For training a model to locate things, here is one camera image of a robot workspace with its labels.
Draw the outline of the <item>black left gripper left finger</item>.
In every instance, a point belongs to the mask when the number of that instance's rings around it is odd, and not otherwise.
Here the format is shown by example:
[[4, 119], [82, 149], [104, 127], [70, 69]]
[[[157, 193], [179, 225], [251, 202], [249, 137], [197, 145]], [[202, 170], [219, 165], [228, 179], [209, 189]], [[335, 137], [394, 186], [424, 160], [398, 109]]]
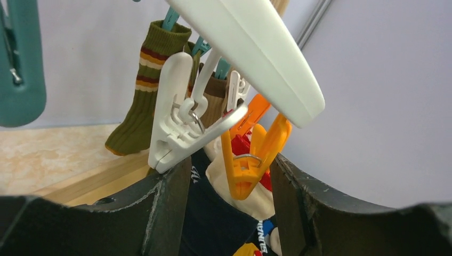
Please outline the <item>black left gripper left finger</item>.
[[1, 197], [1, 255], [177, 255], [190, 183], [186, 158], [93, 205]]

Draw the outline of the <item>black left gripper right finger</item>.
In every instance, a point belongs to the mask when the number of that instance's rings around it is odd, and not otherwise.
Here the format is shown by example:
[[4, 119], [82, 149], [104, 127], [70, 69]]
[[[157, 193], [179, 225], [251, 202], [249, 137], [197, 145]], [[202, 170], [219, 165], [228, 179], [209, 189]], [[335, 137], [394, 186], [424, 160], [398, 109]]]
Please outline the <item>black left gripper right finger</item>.
[[401, 209], [347, 195], [283, 155], [270, 166], [283, 255], [451, 255], [451, 204]]

